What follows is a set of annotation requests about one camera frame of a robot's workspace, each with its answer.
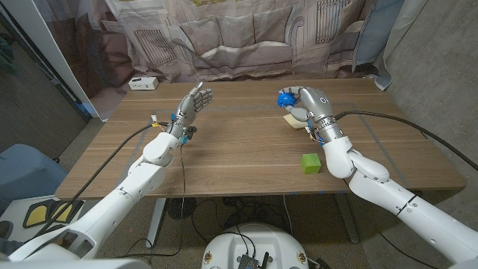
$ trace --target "blue ball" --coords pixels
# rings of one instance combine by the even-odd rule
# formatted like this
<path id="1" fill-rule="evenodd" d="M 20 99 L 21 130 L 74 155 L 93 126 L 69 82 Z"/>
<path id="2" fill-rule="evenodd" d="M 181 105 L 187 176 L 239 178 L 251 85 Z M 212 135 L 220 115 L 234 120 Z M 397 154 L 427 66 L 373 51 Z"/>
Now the blue ball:
<path id="1" fill-rule="evenodd" d="M 288 105 L 295 106 L 296 103 L 297 99 L 294 97 L 293 93 L 281 93 L 277 99 L 277 105 L 279 105 L 281 108 Z"/>

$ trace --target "green cube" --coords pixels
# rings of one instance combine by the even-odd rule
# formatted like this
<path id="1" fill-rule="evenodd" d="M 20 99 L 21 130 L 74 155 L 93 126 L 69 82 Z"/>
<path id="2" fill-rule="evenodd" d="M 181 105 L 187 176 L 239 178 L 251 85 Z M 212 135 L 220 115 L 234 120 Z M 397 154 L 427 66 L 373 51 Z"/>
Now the green cube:
<path id="1" fill-rule="evenodd" d="M 320 163 L 319 155 L 317 155 L 317 153 L 310 153 L 302 154 L 300 166 L 302 166 L 302 171 L 304 171 L 304 173 L 319 173 L 322 164 Z"/>

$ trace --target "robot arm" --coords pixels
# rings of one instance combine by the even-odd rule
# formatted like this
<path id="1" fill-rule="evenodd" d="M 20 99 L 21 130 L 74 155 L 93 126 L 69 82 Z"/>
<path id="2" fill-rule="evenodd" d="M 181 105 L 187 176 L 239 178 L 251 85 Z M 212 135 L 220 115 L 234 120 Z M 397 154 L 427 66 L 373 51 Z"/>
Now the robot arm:
<path id="1" fill-rule="evenodd" d="M 355 172 L 349 183 L 354 194 L 395 214 L 451 262 L 477 258 L 478 232 L 407 191 L 390 179 L 385 167 L 352 149 L 350 139 L 343 136 L 333 118 L 332 106 L 324 92 L 308 87 L 291 87 L 282 92 L 299 94 L 307 107 L 306 110 L 289 105 L 286 109 L 292 116 L 318 124 L 314 132 L 325 142 L 323 150 L 329 172 L 339 179 Z"/>
<path id="2" fill-rule="evenodd" d="M 187 136 L 196 113 L 212 102 L 211 90 L 198 84 L 178 106 L 168 132 L 148 143 L 128 176 L 78 221 L 32 239 L 8 258 L 12 262 L 92 259 L 134 204 L 160 186 L 172 162 L 169 151 Z"/>

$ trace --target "wooden table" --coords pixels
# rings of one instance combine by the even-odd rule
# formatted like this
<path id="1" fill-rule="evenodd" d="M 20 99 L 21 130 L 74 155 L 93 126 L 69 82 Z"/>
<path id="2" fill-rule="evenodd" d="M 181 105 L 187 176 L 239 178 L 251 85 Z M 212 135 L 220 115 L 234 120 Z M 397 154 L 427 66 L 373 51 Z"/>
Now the wooden table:
<path id="1" fill-rule="evenodd" d="M 373 80 L 332 79 L 305 81 L 207 82 L 214 102 L 194 121 L 198 132 L 183 146 L 186 197 L 267 194 L 322 194 L 347 191 L 331 176 L 323 150 L 309 140 L 305 130 L 292 129 L 276 104 L 278 91 L 301 85 L 323 90 L 335 113 L 347 110 L 375 111 L 404 117 Z M 131 91 L 95 137 L 56 192 L 70 198 L 103 161 L 131 133 L 150 122 L 169 121 L 178 103 L 194 84 L 162 84 L 153 91 Z M 385 165 L 391 178 L 415 190 L 451 189 L 465 181 L 448 160 L 418 131 L 392 120 L 350 115 L 339 121 L 353 148 Z M 108 194 L 144 146 L 160 128 L 151 128 L 128 142 L 80 196 L 97 199 Z M 316 152 L 322 161 L 317 174 L 304 174 L 300 159 Z M 153 197 L 181 197 L 183 178 L 179 150 L 162 186 Z"/>

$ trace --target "power strip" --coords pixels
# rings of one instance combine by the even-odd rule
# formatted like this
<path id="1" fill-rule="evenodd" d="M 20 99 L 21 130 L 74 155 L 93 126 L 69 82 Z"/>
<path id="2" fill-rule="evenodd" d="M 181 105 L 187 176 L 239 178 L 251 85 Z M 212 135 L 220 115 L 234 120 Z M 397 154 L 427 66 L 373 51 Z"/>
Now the power strip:
<path id="1" fill-rule="evenodd" d="M 128 84 L 132 90 L 155 90 L 159 82 L 156 77 L 145 77 L 132 78 Z"/>

